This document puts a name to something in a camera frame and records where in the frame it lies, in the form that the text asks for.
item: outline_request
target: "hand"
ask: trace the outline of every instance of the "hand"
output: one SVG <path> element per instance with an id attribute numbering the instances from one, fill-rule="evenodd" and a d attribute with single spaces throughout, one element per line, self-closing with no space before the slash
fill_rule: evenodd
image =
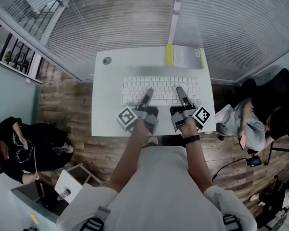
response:
<path id="1" fill-rule="evenodd" d="M 240 132 L 239 132 L 239 138 L 241 138 L 243 134 L 246 135 L 245 126 L 241 125 Z"/>
<path id="2" fill-rule="evenodd" d="M 133 133 L 142 135 L 142 136 L 148 136 L 150 133 L 149 129 L 145 125 L 145 121 L 140 119 L 136 122 L 136 125 L 134 126 Z"/>
<path id="3" fill-rule="evenodd" d="M 185 123 L 179 126 L 179 130 L 181 131 L 183 138 L 188 138 L 198 134 L 196 123 L 191 117 L 185 119 Z"/>
<path id="4" fill-rule="evenodd" d="M 27 140 L 24 138 L 24 136 L 21 134 L 21 135 L 18 135 L 18 138 L 19 138 L 19 141 L 24 145 L 25 143 L 27 143 Z"/>
<path id="5" fill-rule="evenodd" d="M 23 174 L 23 184 L 28 185 L 35 180 L 39 180 L 39 173 Z"/>

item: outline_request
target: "keyboard key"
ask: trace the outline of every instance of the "keyboard key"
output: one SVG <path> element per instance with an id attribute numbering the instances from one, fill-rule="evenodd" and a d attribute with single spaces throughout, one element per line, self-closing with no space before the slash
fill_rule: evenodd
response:
<path id="1" fill-rule="evenodd" d="M 167 106 L 167 100 L 163 99 L 163 100 L 152 100 L 150 102 L 151 106 Z"/>

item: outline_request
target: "white desk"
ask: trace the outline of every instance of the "white desk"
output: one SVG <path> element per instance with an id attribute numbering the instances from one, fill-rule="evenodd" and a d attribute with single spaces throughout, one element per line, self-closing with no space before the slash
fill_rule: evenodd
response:
<path id="1" fill-rule="evenodd" d="M 203 49 L 200 49 L 204 69 L 167 67 L 166 47 L 129 48 L 97 53 L 92 93 L 92 136 L 129 136 L 116 116 L 121 105 L 123 78 L 126 76 L 174 76 L 197 77 L 200 84 L 202 105 L 211 113 L 211 118 L 202 132 L 215 131 L 215 110 L 208 64 Z M 103 59 L 112 59 L 109 65 Z M 155 135 L 179 134 L 174 132 L 169 106 L 159 106 L 159 124 Z"/>

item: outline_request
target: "wrist strap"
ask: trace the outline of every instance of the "wrist strap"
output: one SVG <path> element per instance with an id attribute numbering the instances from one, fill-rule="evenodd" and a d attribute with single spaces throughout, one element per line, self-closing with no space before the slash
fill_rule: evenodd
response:
<path id="1" fill-rule="evenodd" d="M 183 141 L 185 144 L 188 144 L 188 143 L 193 143 L 195 141 L 199 141 L 200 140 L 200 136 L 199 135 L 193 135 L 191 137 L 188 137 L 188 138 L 184 138 Z"/>

